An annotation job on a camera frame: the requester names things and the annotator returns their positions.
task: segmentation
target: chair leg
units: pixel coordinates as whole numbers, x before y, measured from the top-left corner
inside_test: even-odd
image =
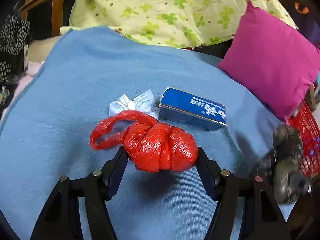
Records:
[[[27,11],[21,11],[21,18],[24,19],[24,20],[27,20],[28,18],[28,12]]]
[[[52,36],[60,35],[63,18],[63,0],[52,0],[51,25]]]

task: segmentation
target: crumpled white fabric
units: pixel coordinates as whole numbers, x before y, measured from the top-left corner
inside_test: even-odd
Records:
[[[111,102],[109,106],[109,115],[115,116],[123,110],[132,109],[151,115],[158,120],[159,108],[155,107],[156,98],[151,90],[129,100],[126,94],[119,97],[118,100]]]

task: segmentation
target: blue box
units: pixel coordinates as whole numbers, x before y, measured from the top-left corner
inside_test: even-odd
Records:
[[[206,130],[227,126],[226,106],[168,87],[160,100],[160,116]]]

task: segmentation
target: blue blanket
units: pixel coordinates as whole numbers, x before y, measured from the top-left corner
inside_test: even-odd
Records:
[[[0,209],[18,236],[30,239],[60,175],[82,178],[114,157],[118,148],[94,151],[89,135],[108,117],[109,103],[123,93],[134,98],[151,89],[159,100],[166,87],[173,86],[226,105],[226,129],[167,123],[192,134],[221,168],[246,176],[272,148],[272,130],[281,122],[216,68],[219,60],[138,44],[107,27],[64,35],[0,126]],[[242,204],[239,200],[232,239],[239,234]],[[200,240],[216,203],[205,194],[195,168],[151,174],[136,171],[129,162],[117,195],[106,205],[119,240]],[[282,207],[285,218],[291,208]],[[83,199],[80,212],[87,240]]]

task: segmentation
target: black fuzzy object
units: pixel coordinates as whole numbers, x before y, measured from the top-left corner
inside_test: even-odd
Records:
[[[255,165],[251,175],[259,175],[267,180],[277,203],[290,204],[299,196],[298,189],[290,185],[290,176],[300,173],[303,143],[299,131],[289,125],[276,128],[273,131],[273,147]]]

